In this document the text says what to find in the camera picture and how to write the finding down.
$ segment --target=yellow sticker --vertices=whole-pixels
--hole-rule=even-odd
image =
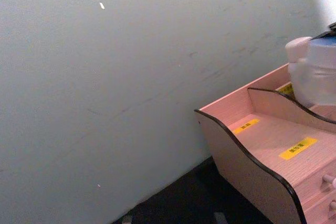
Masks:
[[[289,160],[292,157],[298,155],[300,152],[303,152],[305,149],[307,149],[309,146],[316,143],[316,139],[311,137],[306,137],[301,142],[297,143],[296,145],[292,146],[288,150],[284,151],[279,155],[279,157],[282,157],[285,160]]]
[[[235,129],[233,131],[233,133],[238,134],[240,132],[242,132],[243,130],[246,130],[247,128],[251,127],[252,125],[256,124],[257,122],[259,122],[259,119],[252,119],[251,121],[248,121],[247,123],[245,123],[243,126]]]
[[[294,93],[292,83],[287,84],[286,86],[282,87],[278,91],[281,92],[281,93],[284,93],[284,94],[292,94],[292,93]]]

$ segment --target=dark floor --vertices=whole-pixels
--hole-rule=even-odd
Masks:
[[[133,216],[132,224],[212,224],[214,212],[223,212],[228,224],[271,224],[219,175],[211,158],[128,214]]]

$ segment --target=drawer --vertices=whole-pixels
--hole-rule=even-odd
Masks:
[[[319,195],[307,202],[303,207],[307,224],[336,224],[336,211],[330,207],[330,203],[336,201],[336,190],[326,196]]]
[[[336,177],[336,160],[333,160],[317,172],[311,174],[301,183],[294,185],[295,192],[299,196],[302,204],[317,195],[326,196],[335,190],[329,183],[323,181],[322,178],[325,174]]]

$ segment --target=gray wall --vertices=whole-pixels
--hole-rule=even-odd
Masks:
[[[312,0],[0,3],[0,223],[119,217],[209,157],[193,109],[320,32]]]

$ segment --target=desk organizer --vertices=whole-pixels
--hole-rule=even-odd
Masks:
[[[195,110],[219,173],[275,224],[336,224],[336,108],[305,108],[284,65]]]

